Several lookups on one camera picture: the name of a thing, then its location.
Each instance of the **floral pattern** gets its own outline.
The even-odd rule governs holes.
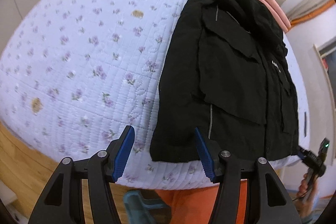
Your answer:
[[[126,79],[128,84],[134,85],[135,79],[133,78],[133,74],[131,74],[130,72],[127,73],[126,76],[125,76],[125,79]]]
[[[71,94],[71,99],[75,100],[75,101],[78,101],[80,98],[82,98],[82,95],[83,95],[82,90],[77,89],[75,93]]]
[[[103,131],[101,136],[103,137],[104,142],[110,143],[113,141],[115,133],[112,131],[112,129],[109,129],[108,131]]]
[[[149,156],[160,69],[186,1],[41,0],[3,52],[0,118],[58,162],[105,149],[130,124],[135,142],[120,183],[195,182],[201,165],[178,176],[175,164]]]
[[[93,76],[99,76],[102,80],[106,79],[106,73],[103,71],[102,66],[97,66],[95,70],[93,70]]]

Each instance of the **pink clothing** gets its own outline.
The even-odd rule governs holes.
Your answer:
[[[280,8],[279,4],[275,0],[259,0],[264,3],[265,6],[269,9],[275,20],[278,22],[281,29],[286,33],[288,28],[290,28],[291,23],[286,17],[283,10]]]

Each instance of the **jacket collar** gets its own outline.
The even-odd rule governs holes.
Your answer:
[[[258,0],[213,1],[221,10],[229,12],[263,48],[270,49],[276,58],[285,58],[287,49],[283,43],[283,31],[263,3]]]

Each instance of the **black jacket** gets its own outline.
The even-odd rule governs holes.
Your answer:
[[[241,159],[296,155],[297,95],[286,55],[283,32],[260,1],[188,0],[160,78],[152,159],[199,159],[195,127]]]

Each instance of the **teal object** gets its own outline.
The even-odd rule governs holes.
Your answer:
[[[127,192],[123,200],[129,224],[156,224],[149,210],[168,207],[160,198],[144,199],[139,190]]]

